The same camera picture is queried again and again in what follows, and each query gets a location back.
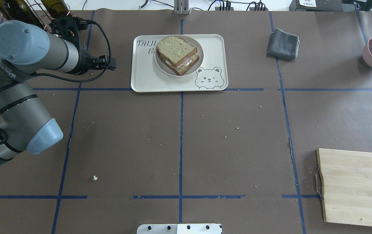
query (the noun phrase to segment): folded cloth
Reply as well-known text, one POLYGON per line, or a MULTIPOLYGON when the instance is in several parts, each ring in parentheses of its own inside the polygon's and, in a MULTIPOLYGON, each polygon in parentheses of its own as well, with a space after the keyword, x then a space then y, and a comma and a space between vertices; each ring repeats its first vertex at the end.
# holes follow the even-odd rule
POLYGON ((295 60, 299 50, 299 37, 276 28, 270 35, 267 54, 282 59, 295 60))

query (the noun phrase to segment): white tray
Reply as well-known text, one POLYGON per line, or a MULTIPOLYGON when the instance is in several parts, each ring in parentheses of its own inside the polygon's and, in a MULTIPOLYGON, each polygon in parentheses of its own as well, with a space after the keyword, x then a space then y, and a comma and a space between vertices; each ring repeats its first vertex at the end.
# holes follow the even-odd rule
POLYGON ((228 86, 225 46, 220 35, 178 35, 186 41, 191 37, 190 41, 198 42, 194 46, 201 48, 202 59, 183 76, 174 75, 174 72, 156 59, 157 44, 168 36, 170 35, 143 35, 134 39, 131 88, 135 92, 217 91, 228 86))

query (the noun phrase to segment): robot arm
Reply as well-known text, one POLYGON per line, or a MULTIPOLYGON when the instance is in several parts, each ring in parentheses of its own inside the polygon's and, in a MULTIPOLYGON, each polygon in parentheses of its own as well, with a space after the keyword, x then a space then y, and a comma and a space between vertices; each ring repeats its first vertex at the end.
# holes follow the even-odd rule
POLYGON ((0 165, 24 150, 39 154, 63 138, 55 119, 27 83, 39 75, 37 70, 80 75, 90 69, 103 69, 103 74, 116 67, 110 56, 94 58, 81 48, 78 31, 87 24, 65 16, 52 21, 55 34, 16 20, 0 25, 0 115, 4 119, 0 122, 0 165))

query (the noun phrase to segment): sandwich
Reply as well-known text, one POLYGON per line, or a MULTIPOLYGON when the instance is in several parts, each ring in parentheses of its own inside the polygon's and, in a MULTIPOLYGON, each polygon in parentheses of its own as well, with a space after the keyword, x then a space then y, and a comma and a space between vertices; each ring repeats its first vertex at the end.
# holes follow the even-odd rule
POLYGON ((177 36, 164 38, 156 50, 161 61, 177 75, 184 75, 199 60, 198 48, 177 36))

